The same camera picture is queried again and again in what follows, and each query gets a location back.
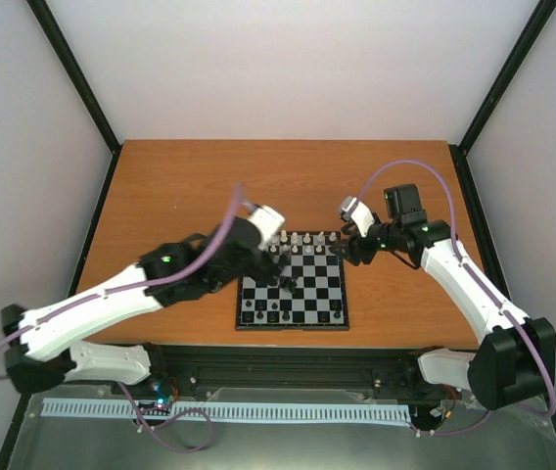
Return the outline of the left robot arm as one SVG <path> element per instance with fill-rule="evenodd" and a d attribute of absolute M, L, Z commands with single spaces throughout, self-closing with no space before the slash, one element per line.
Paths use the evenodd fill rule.
<path fill-rule="evenodd" d="M 158 346 L 100 345 L 87 337 L 128 318 L 196 301 L 244 276 L 277 280 L 286 260 L 273 256 L 268 246 L 282 230 L 282 222 L 258 214 L 237 217 L 217 250 L 192 273 L 186 268 L 208 251 L 213 234 L 162 244 L 108 281 L 55 305 L 4 307 L 9 380 L 22 394 L 80 381 L 115 381 L 151 395 L 167 393 L 172 381 Z"/>

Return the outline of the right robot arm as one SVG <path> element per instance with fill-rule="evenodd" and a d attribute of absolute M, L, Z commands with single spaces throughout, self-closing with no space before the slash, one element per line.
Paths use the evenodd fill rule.
<path fill-rule="evenodd" d="M 472 393 L 487 410 L 545 396 L 556 405 L 556 332 L 545 318 L 530 318 L 478 269 L 444 220 L 429 220 L 413 184 L 384 192 L 387 221 L 353 196 L 340 207 L 346 238 L 333 254 L 354 266 L 387 252 L 422 269 L 443 288 L 470 325 L 475 352 L 433 347 L 417 355 L 421 379 Z"/>

